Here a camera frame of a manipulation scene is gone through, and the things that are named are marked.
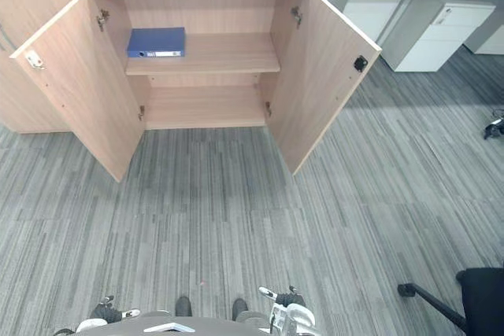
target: chair caster wheel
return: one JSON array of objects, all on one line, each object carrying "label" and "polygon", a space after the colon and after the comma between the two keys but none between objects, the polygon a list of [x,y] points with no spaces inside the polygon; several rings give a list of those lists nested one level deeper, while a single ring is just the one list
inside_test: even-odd
[{"label": "chair caster wheel", "polygon": [[415,289],[407,283],[397,285],[397,291],[401,297],[414,297],[416,293]]},{"label": "chair caster wheel", "polygon": [[459,271],[459,273],[457,273],[457,275],[455,276],[458,283],[462,283],[462,278],[464,277],[464,273],[465,273],[465,271]]}]

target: cabinet hinge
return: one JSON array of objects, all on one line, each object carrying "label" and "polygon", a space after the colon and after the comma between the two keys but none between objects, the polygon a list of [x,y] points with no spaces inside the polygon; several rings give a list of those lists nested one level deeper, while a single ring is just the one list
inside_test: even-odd
[{"label": "cabinet hinge", "polygon": [[96,16],[96,21],[98,22],[100,31],[103,31],[103,25],[105,25],[109,17],[110,17],[109,11],[107,11],[106,9],[100,9],[100,14]]},{"label": "cabinet hinge", "polygon": [[302,13],[299,12],[298,6],[291,8],[291,15],[294,17],[294,19],[298,23],[298,29],[299,29],[299,25],[301,25],[301,21],[302,21]]},{"label": "cabinet hinge", "polygon": [[271,102],[265,102],[265,108],[266,108],[266,112],[268,113],[268,117],[271,117]]},{"label": "cabinet hinge", "polygon": [[143,120],[143,115],[145,114],[145,106],[144,105],[141,105],[140,106],[140,109],[139,109],[139,120],[142,121]]},{"label": "cabinet hinge", "polygon": [[365,66],[368,65],[368,60],[363,56],[359,55],[359,57],[354,62],[354,67],[357,71],[362,72]]}]

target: white drawer unit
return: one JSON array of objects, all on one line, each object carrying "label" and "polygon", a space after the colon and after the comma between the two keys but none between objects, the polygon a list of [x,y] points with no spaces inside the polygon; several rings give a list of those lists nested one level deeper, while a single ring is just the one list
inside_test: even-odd
[{"label": "white drawer unit", "polygon": [[464,44],[474,54],[504,54],[504,0]]},{"label": "white drawer unit", "polygon": [[376,41],[401,0],[329,0]]},{"label": "white drawer unit", "polygon": [[469,0],[412,0],[384,42],[396,72],[435,72],[492,14],[495,5]]}]

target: door latch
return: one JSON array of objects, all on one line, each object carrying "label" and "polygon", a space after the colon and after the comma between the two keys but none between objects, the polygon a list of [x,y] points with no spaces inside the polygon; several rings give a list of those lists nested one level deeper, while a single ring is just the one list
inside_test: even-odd
[{"label": "door latch", "polygon": [[37,70],[45,70],[46,66],[42,59],[40,59],[39,55],[34,50],[29,50],[25,55],[26,60],[33,68]]},{"label": "door latch", "polygon": [[106,9],[100,9],[100,14],[96,16],[96,21],[98,22],[100,31],[103,31],[103,25],[105,25],[109,17],[110,17],[109,11],[107,11]]},{"label": "door latch", "polygon": [[298,29],[299,29],[299,25],[301,25],[301,21],[302,21],[302,13],[299,13],[298,6],[291,8],[291,15],[294,17],[294,19],[298,23]]},{"label": "door latch", "polygon": [[362,72],[365,68],[365,66],[368,65],[368,60],[365,59],[363,56],[359,55],[359,58],[357,58],[354,62],[354,67],[357,71]]},{"label": "door latch", "polygon": [[142,121],[143,120],[143,115],[145,114],[145,106],[144,105],[141,105],[140,106],[140,110],[139,110],[139,120]]}]

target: blue folder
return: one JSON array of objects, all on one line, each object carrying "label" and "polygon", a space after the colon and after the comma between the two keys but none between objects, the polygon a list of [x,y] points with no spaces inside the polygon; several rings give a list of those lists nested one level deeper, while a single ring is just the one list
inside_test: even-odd
[{"label": "blue folder", "polygon": [[128,57],[183,57],[184,28],[133,29],[128,44]]}]

